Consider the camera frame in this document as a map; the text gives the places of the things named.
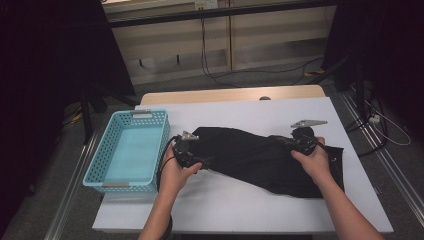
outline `black cloth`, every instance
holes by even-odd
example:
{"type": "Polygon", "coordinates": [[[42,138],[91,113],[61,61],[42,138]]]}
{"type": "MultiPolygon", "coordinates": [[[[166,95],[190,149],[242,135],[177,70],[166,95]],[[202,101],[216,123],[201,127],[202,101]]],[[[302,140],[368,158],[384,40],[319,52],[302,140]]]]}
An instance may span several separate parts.
{"type": "MultiPolygon", "coordinates": [[[[199,127],[189,151],[198,157],[214,157],[210,169],[251,183],[275,194],[300,198],[322,198],[322,194],[291,149],[275,137],[263,137],[233,128],[199,127]]],[[[333,177],[343,189],[341,155],[331,148],[333,177]]]]}

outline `teal plastic basket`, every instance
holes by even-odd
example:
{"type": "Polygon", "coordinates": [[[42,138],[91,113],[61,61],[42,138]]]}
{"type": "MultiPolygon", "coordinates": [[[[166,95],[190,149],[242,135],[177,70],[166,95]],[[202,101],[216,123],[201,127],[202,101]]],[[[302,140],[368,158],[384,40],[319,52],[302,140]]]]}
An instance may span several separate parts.
{"type": "Polygon", "coordinates": [[[157,192],[156,171],[169,131],[166,110],[115,112],[83,185],[99,192],[157,192]]]}

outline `black curtain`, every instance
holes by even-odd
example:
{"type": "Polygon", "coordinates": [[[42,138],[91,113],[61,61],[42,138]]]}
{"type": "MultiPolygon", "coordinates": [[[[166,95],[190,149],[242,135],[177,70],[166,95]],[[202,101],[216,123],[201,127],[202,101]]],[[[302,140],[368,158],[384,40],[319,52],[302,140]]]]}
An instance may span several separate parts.
{"type": "Polygon", "coordinates": [[[60,136],[63,110],[81,99],[134,90],[98,0],[0,0],[0,236],[35,184],[60,136]]]}

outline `dark backdrop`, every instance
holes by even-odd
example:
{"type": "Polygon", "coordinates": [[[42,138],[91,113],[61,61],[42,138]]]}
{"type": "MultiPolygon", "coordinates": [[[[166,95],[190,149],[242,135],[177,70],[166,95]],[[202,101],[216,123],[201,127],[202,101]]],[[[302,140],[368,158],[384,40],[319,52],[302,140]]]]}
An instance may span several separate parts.
{"type": "Polygon", "coordinates": [[[36,186],[65,106],[82,88],[101,101],[93,83],[134,94],[110,29],[64,30],[96,21],[106,21],[98,0],[0,0],[0,236],[36,186]]]}
{"type": "Polygon", "coordinates": [[[335,74],[336,87],[346,90],[356,81],[356,60],[365,80],[399,114],[411,134],[424,138],[421,57],[424,55],[423,7],[416,1],[339,1],[329,35],[323,69],[346,54],[354,61],[335,74]]]}

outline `wire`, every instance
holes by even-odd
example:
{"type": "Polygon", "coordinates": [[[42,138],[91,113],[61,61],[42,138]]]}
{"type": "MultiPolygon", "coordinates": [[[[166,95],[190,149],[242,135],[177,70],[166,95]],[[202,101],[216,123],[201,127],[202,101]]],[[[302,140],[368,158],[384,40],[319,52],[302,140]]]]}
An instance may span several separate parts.
{"type": "Polygon", "coordinates": [[[166,159],[166,161],[163,163],[163,165],[162,165],[162,169],[160,170],[161,172],[163,171],[163,169],[165,168],[165,165],[171,160],[171,159],[173,159],[173,158],[175,158],[175,156],[172,156],[172,157],[170,157],[170,158],[168,158],[168,159],[166,159]]]}
{"type": "Polygon", "coordinates": [[[323,59],[323,57],[318,57],[318,58],[312,59],[312,60],[310,60],[310,61],[302,64],[301,66],[298,66],[298,67],[295,67],[295,68],[292,68],[292,69],[286,69],[286,70],[278,70],[278,71],[241,70],[241,71],[231,71],[231,72],[224,73],[224,74],[221,74],[221,75],[212,76],[212,74],[209,71],[208,62],[207,62],[207,56],[206,56],[206,37],[205,37],[206,36],[206,29],[205,29],[205,20],[204,19],[201,19],[201,23],[202,23],[202,70],[203,70],[203,73],[207,77],[209,77],[213,81],[215,81],[216,83],[219,83],[219,84],[222,84],[222,85],[227,85],[227,86],[231,86],[231,87],[235,87],[235,88],[241,88],[240,86],[236,86],[236,85],[233,85],[233,84],[230,84],[230,83],[223,83],[223,82],[220,82],[220,81],[217,80],[217,78],[222,78],[222,77],[228,76],[230,74],[236,74],[236,73],[286,73],[286,72],[292,72],[292,71],[296,71],[296,70],[299,70],[299,69],[303,69],[302,70],[302,74],[299,77],[299,79],[297,79],[295,82],[293,82],[291,84],[291,85],[294,85],[294,84],[296,84],[297,82],[299,82],[303,78],[303,75],[305,73],[305,68],[306,68],[307,65],[309,65],[309,64],[311,64],[311,63],[313,63],[313,62],[315,62],[317,60],[322,60],[323,59]]]}
{"type": "Polygon", "coordinates": [[[389,118],[387,118],[386,116],[384,116],[384,114],[382,114],[382,113],[380,113],[379,111],[377,111],[373,106],[371,106],[367,101],[365,102],[366,104],[368,104],[371,108],[373,108],[374,109],[374,111],[377,113],[377,114],[379,114],[382,118],[384,118],[384,119],[386,119],[387,121],[389,121],[391,124],[393,124],[396,128],[398,128],[406,137],[407,137],[407,139],[408,139],[408,142],[407,143],[399,143],[399,142],[396,142],[396,141],[394,141],[394,140],[392,140],[391,138],[389,138],[388,136],[387,136],[387,134],[384,134],[384,133],[382,133],[378,128],[377,128],[377,126],[375,126],[375,123],[373,123],[373,126],[374,126],[374,128],[375,128],[375,130],[382,136],[382,137],[384,137],[385,139],[387,139],[387,140],[389,140],[390,142],[392,142],[392,143],[394,143],[394,144],[397,144],[397,145],[400,145],[400,146],[407,146],[407,145],[409,145],[409,144],[411,144],[411,138],[409,137],[409,135],[401,128],[401,127],[399,127],[396,123],[394,123],[392,120],[390,120],[389,118]]]}
{"type": "Polygon", "coordinates": [[[202,70],[203,70],[203,73],[216,83],[219,83],[219,84],[222,84],[222,85],[227,85],[227,86],[230,86],[230,87],[241,88],[239,86],[236,86],[236,85],[233,85],[233,84],[230,84],[230,83],[220,82],[220,81],[216,80],[216,78],[213,77],[212,74],[209,72],[208,61],[207,61],[207,57],[206,57],[205,20],[202,18],[200,21],[202,23],[202,70]]]}

